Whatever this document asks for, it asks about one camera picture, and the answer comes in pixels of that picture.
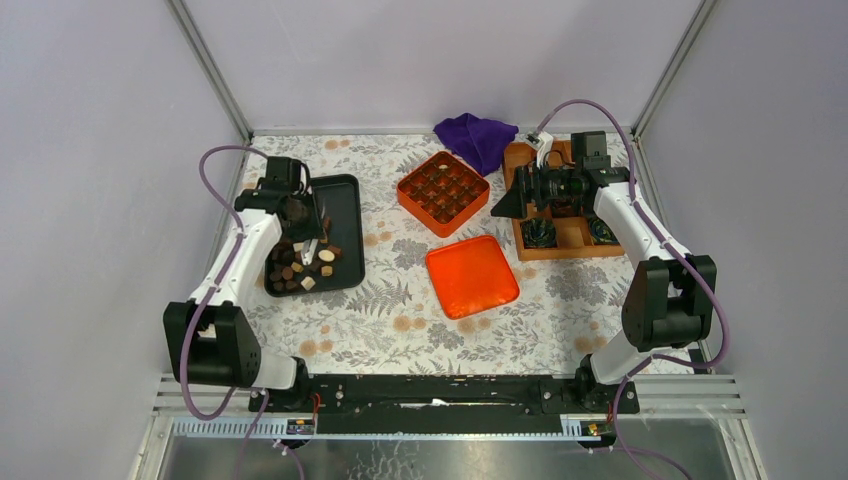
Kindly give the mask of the white handled metal tongs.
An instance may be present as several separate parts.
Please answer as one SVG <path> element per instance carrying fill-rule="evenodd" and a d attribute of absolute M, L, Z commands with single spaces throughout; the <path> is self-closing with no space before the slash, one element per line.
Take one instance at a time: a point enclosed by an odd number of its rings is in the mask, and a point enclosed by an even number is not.
<path fill-rule="evenodd" d="M 310 266 L 314 263 L 319 243 L 320 241 L 318 239 L 309 239 L 303 242 L 300 253 L 302 265 L 304 267 Z"/>

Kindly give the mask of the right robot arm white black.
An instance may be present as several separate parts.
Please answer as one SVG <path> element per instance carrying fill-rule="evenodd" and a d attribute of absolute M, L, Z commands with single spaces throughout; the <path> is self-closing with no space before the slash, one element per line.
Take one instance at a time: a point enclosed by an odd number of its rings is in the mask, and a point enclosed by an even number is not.
<path fill-rule="evenodd" d="M 565 203 L 587 218 L 600 219 L 612 232 L 634 268 L 621 311 L 622 329 L 587 357 L 573 386 L 575 402 L 597 412 L 613 398 L 612 384 L 646 367 L 652 358 L 706 338 L 711 329 L 716 266 L 707 255 L 693 255 L 672 239 L 643 205 L 635 178 L 615 167 L 603 132 L 571 138 L 569 165 L 553 166 L 553 137 L 531 133 L 534 160 L 514 169 L 505 195 L 492 208 L 494 217 L 525 219 L 530 207 L 543 210 Z"/>

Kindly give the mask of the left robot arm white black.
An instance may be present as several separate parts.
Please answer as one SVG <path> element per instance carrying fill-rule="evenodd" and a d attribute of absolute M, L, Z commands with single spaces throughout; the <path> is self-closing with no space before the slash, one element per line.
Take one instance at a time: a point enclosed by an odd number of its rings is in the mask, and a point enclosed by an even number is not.
<path fill-rule="evenodd" d="M 271 389 L 282 408 L 299 410 L 311 387 L 295 358 L 263 350 L 246 302 L 274 247 L 285 239 L 316 242 L 325 233 L 309 168 L 270 156 L 255 187 L 233 200 L 212 196 L 231 220 L 225 243 L 188 300 L 169 303 L 163 314 L 175 378 L 184 386 Z"/>

